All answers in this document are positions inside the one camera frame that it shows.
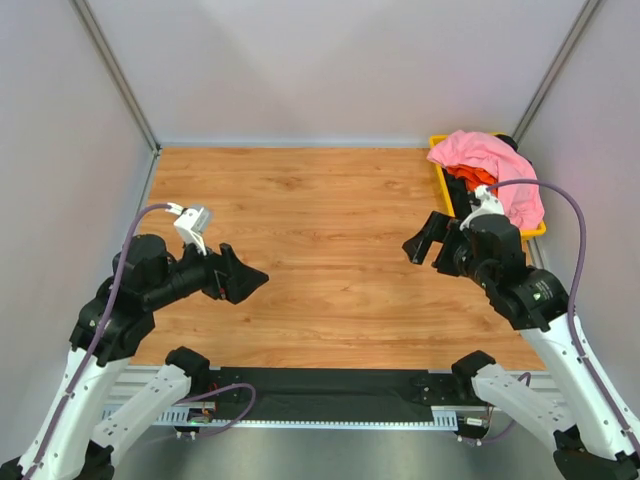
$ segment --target clothes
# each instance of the clothes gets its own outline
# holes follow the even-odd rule
[[[458,130],[433,147],[427,159],[444,168],[466,165],[480,168],[498,182],[516,178],[537,178],[533,167],[509,145],[488,133]],[[537,185],[513,185],[498,195],[505,214],[520,230],[538,228],[544,207]]]
[[[447,172],[456,178],[464,178],[467,190],[473,192],[480,185],[493,185],[498,183],[496,178],[489,175],[484,168],[473,168],[468,165],[456,165],[447,167]]]

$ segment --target pink towel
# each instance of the pink towel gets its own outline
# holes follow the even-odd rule
[[[488,133],[458,130],[433,147],[427,159],[445,168],[455,165],[483,168],[499,182],[537,178],[524,157]],[[512,224],[520,230],[538,228],[544,217],[544,208],[537,185],[512,185],[498,190],[498,198]]]

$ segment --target yellow basket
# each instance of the yellow basket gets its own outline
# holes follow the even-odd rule
[[[500,132],[491,132],[491,135],[499,135]],[[429,147],[433,148],[438,143],[443,141],[449,135],[432,135],[429,137]],[[447,183],[444,179],[444,174],[442,173],[442,167],[437,163],[433,164],[436,169],[436,175],[438,176],[438,183],[440,184],[440,188],[442,189],[442,194],[444,195],[444,203],[447,206],[447,215],[450,217],[455,217],[455,211],[453,210],[453,203],[451,203],[451,196],[449,195],[449,189],[447,188]],[[522,237],[522,241],[526,242],[527,240],[531,240],[533,237],[539,237],[540,235],[544,235],[547,231],[547,226],[544,224],[544,221],[538,225],[538,228],[535,230],[522,230],[520,232],[520,236]]]

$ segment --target wooden tabletop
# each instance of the wooden tabletop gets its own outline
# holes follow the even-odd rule
[[[412,265],[402,243],[443,211],[423,149],[163,151],[149,203],[214,212],[205,240],[233,246],[269,282],[240,305],[198,293],[156,313],[134,362],[185,345],[212,365],[442,369],[484,350],[542,370],[533,350],[470,280]],[[142,231],[181,255],[173,219]]]

